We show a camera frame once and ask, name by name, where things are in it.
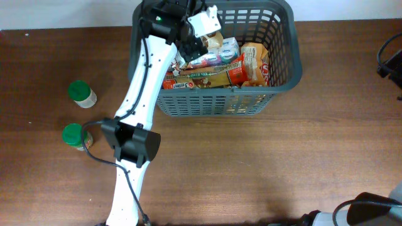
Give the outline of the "San Remo spaghetti packet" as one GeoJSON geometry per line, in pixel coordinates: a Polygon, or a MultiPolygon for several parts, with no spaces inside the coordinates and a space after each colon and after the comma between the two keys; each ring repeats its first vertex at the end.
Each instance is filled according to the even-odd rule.
{"type": "Polygon", "coordinates": [[[165,90],[198,88],[209,89],[223,86],[238,86],[248,81],[245,54],[227,65],[180,71],[178,75],[166,74],[162,87],[165,90]]]}

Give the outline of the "orange brown snack bag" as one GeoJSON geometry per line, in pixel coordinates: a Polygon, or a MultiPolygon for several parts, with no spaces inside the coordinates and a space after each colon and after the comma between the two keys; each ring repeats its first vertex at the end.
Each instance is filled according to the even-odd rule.
{"type": "Polygon", "coordinates": [[[269,85],[268,50],[261,43],[245,43],[241,46],[244,54],[247,81],[243,87],[267,87],[269,85]]]}

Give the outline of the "green lid jar cream contents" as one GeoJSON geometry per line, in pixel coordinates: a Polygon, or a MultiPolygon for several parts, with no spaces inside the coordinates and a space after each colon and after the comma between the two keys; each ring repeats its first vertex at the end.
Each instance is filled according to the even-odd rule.
{"type": "Polygon", "coordinates": [[[89,85],[82,81],[76,80],[72,82],[68,89],[68,96],[81,108],[88,109],[95,105],[97,96],[89,85]]]}

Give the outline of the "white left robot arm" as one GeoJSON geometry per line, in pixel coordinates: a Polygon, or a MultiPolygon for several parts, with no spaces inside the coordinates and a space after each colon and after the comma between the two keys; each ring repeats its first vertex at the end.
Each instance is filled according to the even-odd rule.
{"type": "Polygon", "coordinates": [[[101,124],[117,168],[111,212],[106,225],[149,225],[139,204],[144,175],[160,147],[151,130],[163,79],[178,53],[191,61],[205,54],[201,37],[221,29],[215,5],[196,1],[141,3],[133,13],[130,86],[112,119],[101,124]]]}

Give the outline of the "green lid jar labelled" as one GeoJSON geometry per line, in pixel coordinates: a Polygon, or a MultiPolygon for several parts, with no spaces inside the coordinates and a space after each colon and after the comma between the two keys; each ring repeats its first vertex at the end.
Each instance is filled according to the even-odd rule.
{"type": "MultiPolygon", "coordinates": [[[[84,146],[82,145],[81,139],[81,130],[82,126],[80,124],[69,124],[67,125],[62,132],[62,139],[64,143],[68,144],[69,146],[83,151],[84,146]]],[[[90,132],[84,131],[84,143],[87,148],[91,147],[94,140],[90,132]]]]}

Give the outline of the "brown paper snack bag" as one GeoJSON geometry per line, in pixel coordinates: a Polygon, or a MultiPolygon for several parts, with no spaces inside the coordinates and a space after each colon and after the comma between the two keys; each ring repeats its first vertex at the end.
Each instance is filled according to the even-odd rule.
{"type": "Polygon", "coordinates": [[[182,70],[211,67],[222,63],[222,60],[219,56],[220,48],[223,45],[222,34],[219,31],[216,31],[211,35],[202,36],[201,40],[202,43],[207,47],[208,52],[190,62],[186,62],[178,51],[175,59],[171,63],[170,68],[167,70],[167,74],[177,76],[182,70]]]}

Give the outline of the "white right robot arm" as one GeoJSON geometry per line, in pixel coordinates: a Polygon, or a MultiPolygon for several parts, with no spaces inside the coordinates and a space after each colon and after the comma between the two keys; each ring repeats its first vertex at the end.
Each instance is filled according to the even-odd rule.
{"type": "Polygon", "coordinates": [[[296,226],[401,226],[401,184],[388,197],[363,192],[345,201],[332,213],[319,210],[304,214],[296,226]]]}

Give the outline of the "grey plastic laundry basket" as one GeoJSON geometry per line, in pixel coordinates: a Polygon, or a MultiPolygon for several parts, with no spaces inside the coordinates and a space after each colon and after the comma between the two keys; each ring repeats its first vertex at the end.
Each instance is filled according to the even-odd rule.
{"type": "Polygon", "coordinates": [[[173,117],[252,116],[261,112],[280,92],[295,87],[302,63],[293,11],[284,0],[207,1],[215,14],[204,13],[198,25],[221,28],[239,45],[262,44],[268,50],[268,86],[211,89],[162,89],[158,107],[173,117]]]}

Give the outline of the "Kleenex tissue multipack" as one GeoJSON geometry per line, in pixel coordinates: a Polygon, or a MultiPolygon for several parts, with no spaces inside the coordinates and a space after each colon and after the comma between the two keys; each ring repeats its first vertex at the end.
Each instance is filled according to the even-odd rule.
{"type": "Polygon", "coordinates": [[[233,62],[238,56],[239,45],[237,40],[232,38],[223,39],[223,44],[219,48],[211,48],[208,53],[192,60],[184,67],[186,70],[226,65],[233,62]]]}

